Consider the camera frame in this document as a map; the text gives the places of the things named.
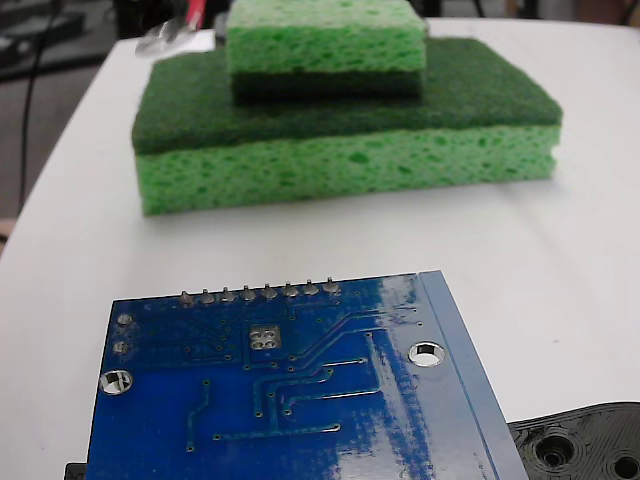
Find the floor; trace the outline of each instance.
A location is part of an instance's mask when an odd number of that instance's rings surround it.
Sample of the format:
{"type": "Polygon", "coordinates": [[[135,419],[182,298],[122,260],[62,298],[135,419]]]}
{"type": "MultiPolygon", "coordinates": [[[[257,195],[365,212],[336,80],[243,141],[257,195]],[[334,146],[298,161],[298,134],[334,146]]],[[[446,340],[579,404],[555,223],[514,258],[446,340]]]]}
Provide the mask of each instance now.
{"type": "MultiPolygon", "coordinates": [[[[99,66],[39,77],[29,128],[27,188],[33,187],[99,66]]],[[[0,83],[0,219],[18,214],[20,141],[26,80],[0,83]]]]}

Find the white table surface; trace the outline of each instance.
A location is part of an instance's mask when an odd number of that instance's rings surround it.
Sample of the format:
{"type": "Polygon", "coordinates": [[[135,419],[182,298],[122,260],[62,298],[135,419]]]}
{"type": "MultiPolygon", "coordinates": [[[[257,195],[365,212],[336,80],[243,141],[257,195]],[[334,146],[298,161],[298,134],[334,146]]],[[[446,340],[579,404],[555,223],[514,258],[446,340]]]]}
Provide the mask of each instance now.
{"type": "Polygon", "coordinates": [[[441,269],[507,421],[640,401],[640,32],[431,26],[562,105],[553,180],[143,218],[130,131],[152,62],[115,46],[0,261],[3,478],[85,460],[111,302],[182,290],[441,269]]]}

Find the mounting hole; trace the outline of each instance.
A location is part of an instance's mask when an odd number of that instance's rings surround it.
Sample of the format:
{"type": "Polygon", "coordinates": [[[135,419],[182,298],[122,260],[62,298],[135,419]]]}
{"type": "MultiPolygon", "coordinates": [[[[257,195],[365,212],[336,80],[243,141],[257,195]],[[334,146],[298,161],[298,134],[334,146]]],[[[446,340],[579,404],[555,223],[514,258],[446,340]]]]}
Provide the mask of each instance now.
{"type": "Polygon", "coordinates": [[[613,466],[613,471],[616,472],[620,478],[630,479],[636,478],[640,473],[640,465],[635,458],[622,457],[613,466]]]}
{"type": "Polygon", "coordinates": [[[558,468],[573,459],[575,449],[569,439],[550,435],[536,445],[536,455],[547,467],[558,468]]]}
{"type": "Polygon", "coordinates": [[[419,367],[435,367],[444,360],[444,348],[433,342],[416,343],[409,349],[409,360],[419,367]]]}
{"type": "Polygon", "coordinates": [[[109,370],[100,375],[98,387],[107,395],[122,395],[133,385],[133,376],[126,370],[109,370]]]}

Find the stacked sponges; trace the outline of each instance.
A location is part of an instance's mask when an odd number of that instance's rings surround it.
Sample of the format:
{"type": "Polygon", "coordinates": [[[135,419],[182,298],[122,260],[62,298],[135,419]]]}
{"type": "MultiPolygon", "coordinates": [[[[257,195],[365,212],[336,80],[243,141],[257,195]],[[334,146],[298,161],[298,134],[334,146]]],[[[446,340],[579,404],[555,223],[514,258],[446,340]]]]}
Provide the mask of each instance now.
{"type": "Polygon", "coordinates": [[[238,0],[226,51],[154,67],[144,212],[549,177],[556,103],[475,40],[428,50],[405,0],[238,0]]]}

